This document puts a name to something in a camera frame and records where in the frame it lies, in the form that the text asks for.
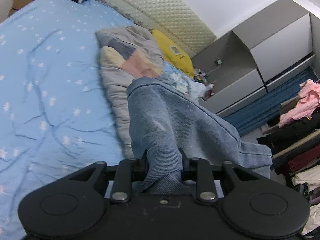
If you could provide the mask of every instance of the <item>bed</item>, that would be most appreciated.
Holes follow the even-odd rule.
[[[35,0],[0,25],[0,239],[24,236],[17,207],[30,191],[124,158],[94,34],[121,25],[132,21],[95,0]]]

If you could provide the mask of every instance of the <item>headboard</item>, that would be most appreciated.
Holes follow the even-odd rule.
[[[190,57],[209,46],[216,36],[182,0],[99,0],[136,24],[158,29]]]

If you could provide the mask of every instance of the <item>cloth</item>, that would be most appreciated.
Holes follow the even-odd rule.
[[[320,204],[310,207],[309,219],[302,231],[305,235],[320,226]]]
[[[302,117],[310,116],[312,112],[320,105],[320,84],[308,79],[300,84],[298,96],[301,98],[296,107],[288,113],[280,116],[279,127],[292,122],[293,120],[301,119]]]
[[[320,187],[320,165],[296,174],[292,178],[292,183],[294,186],[298,184],[308,183],[310,191]]]
[[[189,55],[160,30],[153,30],[152,35],[163,52],[164,59],[190,78],[193,78],[193,65]]]
[[[103,29],[96,32],[100,46],[100,76],[116,117],[124,154],[132,158],[129,112],[126,96],[132,80],[157,77],[163,72],[163,57],[150,32],[140,26]]]
[[[182,148],[187,157],[221,165],[230,160],[270,176],[271,150],[243,142],[228,122],[199,106],[160,79],[139,78],[127,90],[132,150],[148,150],[149,172],[136,189],[158,194],[188,192],[181,182]]]
[[[289,168],[291,172],[295,172],[299,169],[302,169],[308,163],[320,157],[320,145],[317,145],[311,150],[300,154],[299,156],[293,158],[288,162]]]
[[[292,144],[283,151],[272,156],[272,167],[274,169],[292,160],[294,157],[316,147],[320,143],[320,130],[316,130],[300,141]]]
[[[300,120],[295,120],[286,126],[279,128],[278,131],[265,137],[258,138],[260,144],[265,144],[271,148],[272,154],[276,154],[299,140],[306,137],[315,129],[320,128],[320,113],[318,109],[315,113]]]

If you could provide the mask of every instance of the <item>white star pattern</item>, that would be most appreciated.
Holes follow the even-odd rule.
[[[83,142],[83,139],[82,139],[81,137],[77,138],[77,143],[78,143],[78,144],[79,144],[79,143],[84,143],[84,142]]]
[[[10,110],[10,103],[9,103],[9,102],[4,103],[2,109],[3,109],[5,112],[9,112],[9,110]]]
[[[3,185],[0,185],[0,194],[5,194]],[[0,227],[0,234],[2,234],[2,233],[3,233],[3,229],[2,229],[2,227]]]
[[[54,106],[56,104],[56,99],[55,98],[50,98],[49,100],[49,106]]]
[[[0,149],[0,158],[5,159],[6,155],[7,155],[7,152],[4,149]]]
[[[47,123],[45,121],[42,121],[39,125],[39,129],[42,131],[46,131],[47,130]]]
[[[13,156],[17,157],[19,155],[20,151],[17,148],[13,149]]]
[[[33,84],[32,83],[29,83],[27,85],[27,91],[31,91],[33,89]]]
[[[73,115],[74,115],[74,116],[78,116],[78,115],[80,114],[80,112],[81,112],[81,110],[78,109],[78,108],[74,108],[74,109],[73,109]]]
[[[28,171],[32,171],[33,170],[33,166],[35,166],[35,164],[34,163],[30,163]]]
[[[70,138],[69,136],[65,135],[63,138],[62,138],[62,143],[64,145],[69,145],[70,144]]]

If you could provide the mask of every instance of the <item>cabinet drawer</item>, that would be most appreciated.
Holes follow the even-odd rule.
[[[268,92],[286,83],[288,80],[292,79],[293,77],[298,75],[300,72],[304,71],[307,67],[310,67],[313,64],[315,58],[316,58],[316,55],[313,54],[311,57],[307,58],[300,64],[297,64],[294,68],[292,68],[291,70],[283,74],[281,77],[272,81],[270,84],[267,85]]]
[[[33,0],[14,0],[12,8],[19,10],[22,7],[25,7],[28,3],[31,3]]]
[[[210,112],[216,114],[262,86],[263,83],[259,73],[254,69],[247,75],[238,79],[236,82],[214,94],[207,101],[200,99],[199,104]]]
[[[310,16],[306,14],[251,50],[266,82],[312,52]]]
[[[258,89],[257,91],[253,92],[252,94],[248,95],[247,97],[241,99],[240,101],[236,102],[232,106],[222,110],[221,112],[217,113],[218,116],[224,118],[234,112],[244,108],[245,106],[251,104],[255,100],[259,99],[260,97],[264,96],[267,93],[265,87]]]

